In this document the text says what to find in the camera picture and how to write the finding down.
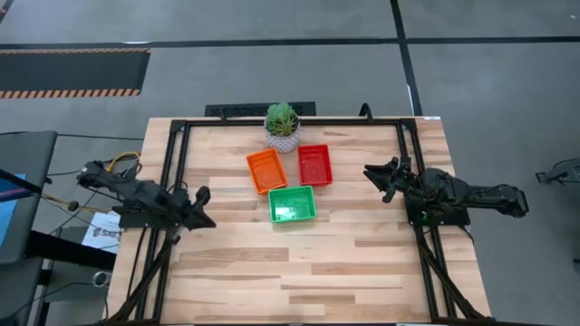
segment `red tray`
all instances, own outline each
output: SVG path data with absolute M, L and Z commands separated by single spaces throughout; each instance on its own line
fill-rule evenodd
M 326 186 L 333 183 L 328 145 L 299 146 L 298 166 L 302 186 Z

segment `succulent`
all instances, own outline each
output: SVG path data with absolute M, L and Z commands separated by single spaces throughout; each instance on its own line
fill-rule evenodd
M 286 137 L 296 130 L 298 117 L 288 103 L 272 104 L 268 108 L 267 129 L 274 136 Z

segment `white pot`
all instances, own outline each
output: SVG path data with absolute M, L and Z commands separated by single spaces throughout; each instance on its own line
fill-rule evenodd
M 266 142 L 268 147 L 275 149 L 278 153 L 288 153 L 295 150 L 300 142 L 300 120 L 298 120 L 298 126 L 294 133 L 290 136 L 280 137 L 275 136 L 270 133 L 266 125 L 268 119 L 264 119 L 264 130 L 266 131 Z

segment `black mat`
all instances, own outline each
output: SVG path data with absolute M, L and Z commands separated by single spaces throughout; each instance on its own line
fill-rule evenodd
M 268 107 L 276 103 L 206 105 L 206 117 L 265 117 Z M 288 102 L 299 116 L 315 116 L 316 102 Z
M 0 98 L 139 95 L 149 49 L 0 51 Z

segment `orange tray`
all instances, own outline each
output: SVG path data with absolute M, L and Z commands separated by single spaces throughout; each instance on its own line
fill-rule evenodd
M 275 149 L 250 154 L 246 158 L 254 187 L 259 195 L 265 195 L 271 189 L 288 186 L 286 174 Z

